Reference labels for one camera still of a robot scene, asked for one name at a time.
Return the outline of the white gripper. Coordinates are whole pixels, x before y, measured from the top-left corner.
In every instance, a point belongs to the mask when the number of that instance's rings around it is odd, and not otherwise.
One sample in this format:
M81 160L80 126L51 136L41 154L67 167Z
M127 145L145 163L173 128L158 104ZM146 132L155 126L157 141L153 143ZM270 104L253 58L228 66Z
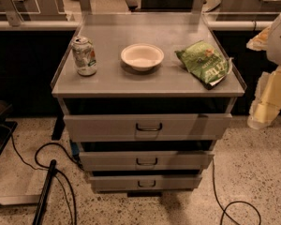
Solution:
M262 72L249 109L247 125L253 129L269 126L281 111L281 66L271 74Z

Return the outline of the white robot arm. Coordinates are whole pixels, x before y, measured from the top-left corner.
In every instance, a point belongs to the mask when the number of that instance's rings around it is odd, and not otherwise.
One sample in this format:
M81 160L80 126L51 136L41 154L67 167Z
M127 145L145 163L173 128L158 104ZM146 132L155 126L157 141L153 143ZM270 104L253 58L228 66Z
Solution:
M277 64L272 73L261 74L247 119L251 128L263 129L281 111L281 13L271 26L251 38L246 47L253 51L265 51L267 59Z

